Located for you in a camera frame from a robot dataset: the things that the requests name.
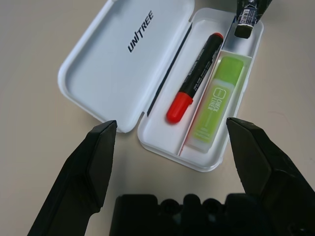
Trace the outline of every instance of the white plastic case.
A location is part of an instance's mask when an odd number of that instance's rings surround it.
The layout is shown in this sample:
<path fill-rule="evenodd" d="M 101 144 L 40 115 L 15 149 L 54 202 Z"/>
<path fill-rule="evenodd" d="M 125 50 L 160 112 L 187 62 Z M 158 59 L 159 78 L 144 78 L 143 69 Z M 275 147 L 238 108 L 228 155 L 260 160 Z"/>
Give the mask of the white plastic case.
<path fill-rule="evenodd" d="M 228 141 L 225 119 L 208 153 L 184 141 L 210 71 L 178 124 L 168 124 L 166 112 L 207 38 L 220 32 L 225 42 L 218 61 L 232 56 L 244 62 L 224 115 L 236 116 L 263 24 L 255 26 L 249 39 L 240 39 L 228 34 L 235 30 L 234 13 L 203 8 L 189 21 L 193 10 L 194 0 L 108 0 L 62 64 L 58 84 L 64 96 L 98 120 L 117 120 L 120 132 L 131 131 L 144 113 L 138 126 L 144 148 L 208 172 L 222 162 Z"/>

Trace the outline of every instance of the black marker barrel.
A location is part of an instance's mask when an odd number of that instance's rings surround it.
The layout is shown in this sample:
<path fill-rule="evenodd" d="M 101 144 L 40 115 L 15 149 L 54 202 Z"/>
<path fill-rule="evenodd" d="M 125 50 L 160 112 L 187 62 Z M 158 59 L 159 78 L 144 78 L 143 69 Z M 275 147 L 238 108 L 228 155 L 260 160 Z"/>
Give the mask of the black marker barrel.
<path fill-rule="evenodd" d="M 192 104 L 193 97 L 216 60 L 222 43 L 223 36 L 220 33 L 214 33 L 208 38 L 166 114 L 170 123 L 178 123 L 188 106 Z"/>

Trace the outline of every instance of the case lid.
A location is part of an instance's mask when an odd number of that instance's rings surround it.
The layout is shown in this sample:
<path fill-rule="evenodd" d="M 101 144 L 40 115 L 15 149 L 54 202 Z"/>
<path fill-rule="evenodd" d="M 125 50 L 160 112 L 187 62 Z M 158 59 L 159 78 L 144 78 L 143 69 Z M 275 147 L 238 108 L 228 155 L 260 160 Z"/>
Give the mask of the case lid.
<path fill-rule="evenodd" d="M 62 93 L 132 130 L 186 33 L 194 0 L 108 0 L 59 71 Z"/>

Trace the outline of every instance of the table surface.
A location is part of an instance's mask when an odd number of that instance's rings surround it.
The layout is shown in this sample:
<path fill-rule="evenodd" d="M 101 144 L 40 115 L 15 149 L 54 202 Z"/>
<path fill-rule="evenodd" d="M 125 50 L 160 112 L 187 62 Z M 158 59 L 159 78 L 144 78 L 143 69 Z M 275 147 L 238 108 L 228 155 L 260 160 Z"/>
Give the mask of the table surface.
<path fill-rule="evenodd" d="M 0 1 L 0 229 L 26 235 L 67 157 L 99 121 L 63 97 L 58 69 L 106 0 Z M 236 0 L 196 0 L 235 11 Z M 314 0 L 275 0 L 238 117 L 262 127 L 315 188 Z M 86 235 L 108 235 L 120 194 L 159 201 L 197 194 L 224 201 L 243 192 L 231 147 L 209 173 L 143 149 L 136 128 L 118 134 L 103 209 Z"/>

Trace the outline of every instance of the red marker cap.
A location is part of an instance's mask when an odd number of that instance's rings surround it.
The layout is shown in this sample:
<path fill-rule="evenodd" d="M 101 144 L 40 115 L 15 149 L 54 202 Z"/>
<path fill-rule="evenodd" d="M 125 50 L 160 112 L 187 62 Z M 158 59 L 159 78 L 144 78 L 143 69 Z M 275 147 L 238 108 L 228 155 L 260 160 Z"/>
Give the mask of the red marker cap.
<path fill-rule="evenodd" d="M 191 105 L 193 99 L 184 92 L 177 93 L 171 107 L 168 109 L 166 119 L 171 124 L 176 124 L 181 121 L 188 106 Z"/>

